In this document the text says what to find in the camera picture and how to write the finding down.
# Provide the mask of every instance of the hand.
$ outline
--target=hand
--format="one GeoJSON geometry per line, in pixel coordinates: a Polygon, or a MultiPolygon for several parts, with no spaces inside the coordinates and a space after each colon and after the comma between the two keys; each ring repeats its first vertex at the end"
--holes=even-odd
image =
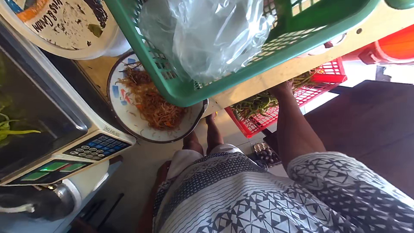
{"type": "Polygon", "coordinates": [[[284,95],[293,95],[293,80],[287,80],[269,89],[269,92],[277,99],[284,95]]]}

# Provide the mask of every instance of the wooden counter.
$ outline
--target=wooden counter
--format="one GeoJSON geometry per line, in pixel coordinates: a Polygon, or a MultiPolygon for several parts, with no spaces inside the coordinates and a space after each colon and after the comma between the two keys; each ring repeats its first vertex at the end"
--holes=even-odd
{"type": "MultiPolygon", "coordinates": [[[[206,114],[210,114],[231,104],[237,103],[412,24],[414,24],[414,8],[409,10],[395,10],[388,7],[385,2],[382,1],[365,22],[348,32],[346,39],[340,45],[321,55],[289,60],[271,70],[211,97],[211,105],[206,114]],[[356,32],[358,29],[362,29],[362,32],[359,34],[356,32]]],[[[108,75],[117,60],[118,58],[100,57],[94,60],[76,62],[100,90],[101,94],[106,96],[106,82],[108,75]]]]}

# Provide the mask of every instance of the scale keypad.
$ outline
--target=scale keypad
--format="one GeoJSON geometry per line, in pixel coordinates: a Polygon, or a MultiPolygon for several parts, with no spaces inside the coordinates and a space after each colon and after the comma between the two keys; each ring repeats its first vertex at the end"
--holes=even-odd
{"type": "Polygon", "coordinates": [[[100,133],[63,153],[99,161],[127,148],[128,146],[131,146],[131,144],[100,133]]]}

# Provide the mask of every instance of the patterned dress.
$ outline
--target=patterned dress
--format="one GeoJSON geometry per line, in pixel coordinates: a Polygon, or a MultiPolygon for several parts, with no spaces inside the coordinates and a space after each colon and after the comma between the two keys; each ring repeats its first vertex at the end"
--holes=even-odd
{"type": "Polygon", "coordinates": [[[413,199],[353,158],[307,154],[287,173],[276,177],[242,153],[199,159],[160,186],[153,231],[413,231],[413,199]]]}

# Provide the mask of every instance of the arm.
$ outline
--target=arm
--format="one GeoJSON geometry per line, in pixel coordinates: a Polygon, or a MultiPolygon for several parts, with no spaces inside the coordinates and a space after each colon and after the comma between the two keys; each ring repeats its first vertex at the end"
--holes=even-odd
{"type": "Polygon", "coordinates": [[[144,210],[142,212],[141,218],[138,221],[137,232],[140,233],[151,233],[152,232],[152,215],[155,203],[155,196],[158,190],[158,187],[162,182],[166,180],[168,169],[170,168],[171,161],[166,161],[157,172],[155,183],[149,194],[148,201],[145,204],[144,210]]]}
{"type": "Polygon", "coordinates": [[[294,158],[313,152],[325,152],[325,146],[302,115],[292,94],[292,83],[272,87],[270,93],[279,101],[277,141],[283,166],[294,158]]]}

